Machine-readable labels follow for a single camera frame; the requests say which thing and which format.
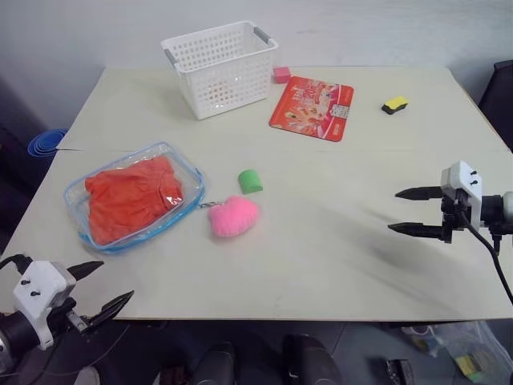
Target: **green toy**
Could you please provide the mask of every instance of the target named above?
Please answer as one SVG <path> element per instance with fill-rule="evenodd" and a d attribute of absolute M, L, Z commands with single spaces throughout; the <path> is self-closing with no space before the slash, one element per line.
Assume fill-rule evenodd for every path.
<path fill-rule="evenodd" d="M 239 174 L 238 179 L 243 194 L 250 194 L 264 189 L 255 170 L 244 170 Z"/>

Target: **white wall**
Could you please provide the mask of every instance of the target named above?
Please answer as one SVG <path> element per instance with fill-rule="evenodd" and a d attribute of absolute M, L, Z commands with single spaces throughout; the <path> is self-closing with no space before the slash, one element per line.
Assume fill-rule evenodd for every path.
<path fill-rule="evenodd" d="M 446 66 L 475 99 L 513 57 L 513 0 L 0 0 L 0 77 L 67 128 L 104 66 L 165 67 L 161 39 L 241 19 L 281 64 Z"/>

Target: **pink heart plush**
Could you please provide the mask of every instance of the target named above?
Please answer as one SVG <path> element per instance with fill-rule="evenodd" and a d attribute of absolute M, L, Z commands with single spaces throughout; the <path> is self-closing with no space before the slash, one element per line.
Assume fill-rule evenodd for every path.
<path fill-rule="evenodd" d="M 259 216 L 257 204 L 242 197 L 229 197 L 222 205 L 208 210 L 212 231 L 218 237 L 242 234 L 257 222 Z"/>

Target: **orange towel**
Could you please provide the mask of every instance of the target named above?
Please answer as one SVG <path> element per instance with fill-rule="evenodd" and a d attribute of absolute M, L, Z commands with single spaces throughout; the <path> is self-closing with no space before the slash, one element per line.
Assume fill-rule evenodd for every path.
<path fill-rule="evenodd" d="M 165 156 L 141 160 L 130 167 L 86 179 L 89 227 L 99 245 L 134 233 L 179 205 L 181 183 Z"/>

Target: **gray basket handle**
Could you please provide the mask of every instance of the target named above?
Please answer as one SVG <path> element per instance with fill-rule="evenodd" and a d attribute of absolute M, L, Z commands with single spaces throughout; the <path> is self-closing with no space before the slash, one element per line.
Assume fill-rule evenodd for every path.
<path fill-rule="evenodd" d="M 171 62 L 172 66 L 178 70 L 176 68 L 176 65 L 178 64 L 178 60 L 176 60 L 175 56 L 173 56 L 173 54 L 171 53 L 171 51 L 169 49 L 164 49 L 164 54 L 166 54 L 166 56 L 168 57 L 169 61 Z"/>
<path fill-rule="evenodd" d="M 260 39 L 262 39 L 265 44 L 269 44 L 269 40 L 271 39 L 271 37 L 268 34 L 266 34 L 263 30 L 261 30 L 259 27 L 255 26 L 255 27 L 253 27 L 253 32 L 255 33 L 256 36 L 258 36 Z"/>

